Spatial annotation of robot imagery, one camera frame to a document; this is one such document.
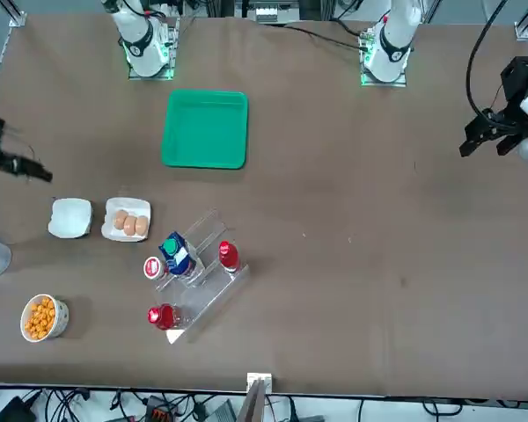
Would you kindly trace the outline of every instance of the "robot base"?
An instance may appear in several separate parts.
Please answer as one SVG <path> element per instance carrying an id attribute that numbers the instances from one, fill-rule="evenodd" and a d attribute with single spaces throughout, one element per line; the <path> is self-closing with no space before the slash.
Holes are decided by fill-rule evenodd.
<path id="1" fill-rule="evenodd" d="M 360 83 L 362 86 L 397 86 L 404 88 L 407 86 L 407 75 L 405 69 L 407 68 L 407 59 L 403 66 L 403 71 L 400 76 L 393 82 L 381 82 L 376 79 L 370 72 L 369 69 L 365 67 L 365 63 L 370 59 L 370 53 L 376 46 L 376 38 L 372 29 L 364 31 L 358 37 L 358 44 L 360 47 L 366 47 L 368 53 L 360 50 Z"/>
<path id="2" fill-rule="evenodd" d="M 180 36 L 180 18 L 176 18 L 174 26 L 168 24 L 168 42 L 163 49 L 163 56 L 167 57 L 168 63 L 153 76 L 140 76 L 129 66 L 128 78 L 131 81 L 172 81 L 174 79 L 174 70 L 176 69 L 176 54 L 178 53 L 178 39 Z"/>

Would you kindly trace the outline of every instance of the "white egg tray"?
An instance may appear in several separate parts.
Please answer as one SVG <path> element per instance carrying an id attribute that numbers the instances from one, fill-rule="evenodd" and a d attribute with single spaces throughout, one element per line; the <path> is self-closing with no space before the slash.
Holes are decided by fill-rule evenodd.
<path id="1" fill-rule="evenodd" d="M 120 209 L 127 211 L 127 213 L 134 217 L 147 217 L 149 219 L 149 226 L 144 236 L 134 234 L 127 236 L 123 230 L 118 230 L 114 227 L 115 213 Z M 135 198 L 110 198 L 106 201 L 106 218 L 102 225 L 102 236 L 109 240 L 116 242 L 141 242 L 149 235 L 150 227 L 150 203 L 146 200 L 137 200 Z"/>
<path id="2" fill-rule="evenodd" d="M 76 239 L 90 233 L 92 204 L 80 198 L 62 198 L 53 202 L 49 233 L 61 239 Z"/>

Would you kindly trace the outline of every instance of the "red bottle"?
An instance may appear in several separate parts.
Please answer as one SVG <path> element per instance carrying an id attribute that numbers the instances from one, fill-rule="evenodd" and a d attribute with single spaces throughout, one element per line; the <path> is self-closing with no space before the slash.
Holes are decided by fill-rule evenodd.
<path id="1" fill-rule="evenodd" d="M 170 330 L 176 328 L 181 321 L 181 312 L 177 307 L 168 303 L 149 309 L 149 322 L 155 324 L 160 330 Z"/>
<path id="2" fill-rule="evenodd" d="M 240 268 L 240 259 L 238 257 L 237 247 L 223 240 L 219 244 L 219 261 L 226 271 L 234 273 Z"/>

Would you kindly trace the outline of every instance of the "floor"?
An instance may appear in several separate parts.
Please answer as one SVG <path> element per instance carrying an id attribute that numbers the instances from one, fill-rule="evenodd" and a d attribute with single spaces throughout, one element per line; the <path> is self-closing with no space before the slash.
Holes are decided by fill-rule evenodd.
<path id="1" fill-rule="evenodd" d="M 28 394 L 30 389 L 10 389 L 0 391 L 0 411 L 5 405 L 14 397 L 24 397 Z M 49 392 L 42 393 L 33 405 L 33 412 L 38 417 L 37 420 L 45 420 L 45 404 Z M 147 397 L 147 394 L 139 393 L 140 397 Z M 179 395 L 167 394 L 169 401 Z M 88 401 L 84 401 L 81 397 L 75 399 L 71 405 L 71 409 L 81 422 L 102 422 L 118 419 L 122 417 L 119 408 L 110 411 L 110 404 L 114 393 L 112 391 L 93 391 Z M 196 397 L 197 401 L 202 401 L 208 396 L 199 395 Z M 208 414 L 211 414 L 216 408 L 225 400 L 231 400 L 232 408 L 238 415 L 243 403 L 243 397 L 239 396 L 217 396 L 207 402 Z M 49 420 L 52 413 L 59 404 L 59 400 L 55 396 L 51 399 L 48 407 Z M 270 403 L 274 408 L 274 415 L 270 410 L 269 405 L 265 407 L 263 422 L 280 422 L 290 417 L 290 403 L 287 397 L 270 396 Z M 326 422 L 357 422 L 358 411 L 361 401 L 357 399 L 328 399 L 328 398 L 294 398 L 294 403 L 297 409 L 297 415 L 300 419 L 309 418 L 313 416 L 322 416 Z M 125 414 L 128 417 L 137 416 L 139 419 L 144 415 L 144 406 L 130 393 L 122 395 L 122 405 Z M 458 407 L 454 405 L 439 405 L 440 412 L 455 411 Z M 180 406 L 180 411 L 190 412 L 192 405 L 190 404 L 186 409 L 185 406 Z M 430 416 L 418 403 L 389 403 L 379 401 L 365 401 L 361 415 L 362 422 L 369 421 L 393 421 L 393 420 L 410 420 L 415 422 L 433 422 L 435 417 Z M 475 422 L 475 421 L 493 421 L 493 422 L 528 422 L 528 410 L 523 409 L 505 409 L 501 407 L 481 407 L 481 406 L 465 406 L 463 411 L 458 416 L 453 418 L 445 418 L 452 422 Z"/>

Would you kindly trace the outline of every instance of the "white lid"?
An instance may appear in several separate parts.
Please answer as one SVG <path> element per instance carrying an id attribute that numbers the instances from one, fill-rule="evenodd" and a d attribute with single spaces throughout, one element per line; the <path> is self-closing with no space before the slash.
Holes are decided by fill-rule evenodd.
<path id="1" fill-rule="evenodd" d="M 147 279 L 154 280 L 163 272 L 162 263 L 157 257 L 150 257 L 144 261 L 143 272 Z"/>

